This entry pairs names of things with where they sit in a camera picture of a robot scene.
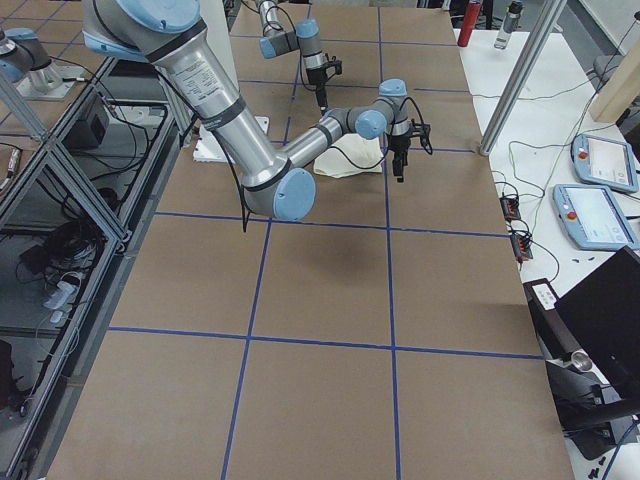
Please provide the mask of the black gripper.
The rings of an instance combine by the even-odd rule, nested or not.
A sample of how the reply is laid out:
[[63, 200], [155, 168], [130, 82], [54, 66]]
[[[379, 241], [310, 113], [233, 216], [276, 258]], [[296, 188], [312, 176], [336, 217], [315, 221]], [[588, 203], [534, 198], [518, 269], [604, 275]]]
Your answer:
[[315, 89], [318, 107], [321, 111], [326, 111], [328, 99], [325, 86], [333, 77], [342, 74], [342, 61], [336, 56], [319, 55], [305, 57], [304, 66], [308, 83]]
[[388, 136], [388, 149], [394, 153], [393, 175], [398, 183], [403, 183], [405, 180], [406, 157], [410, 146], [411, 136], [409, 134]]

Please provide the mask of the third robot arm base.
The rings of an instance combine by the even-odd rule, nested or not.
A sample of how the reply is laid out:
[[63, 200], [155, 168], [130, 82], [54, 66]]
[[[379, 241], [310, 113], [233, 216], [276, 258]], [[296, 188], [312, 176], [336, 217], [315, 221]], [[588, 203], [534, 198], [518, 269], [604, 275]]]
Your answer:
[[28, 100], [59, 101], [85, 79], [85, 69], [60, 66], [28, 28], [1, 30], [1, 75]]

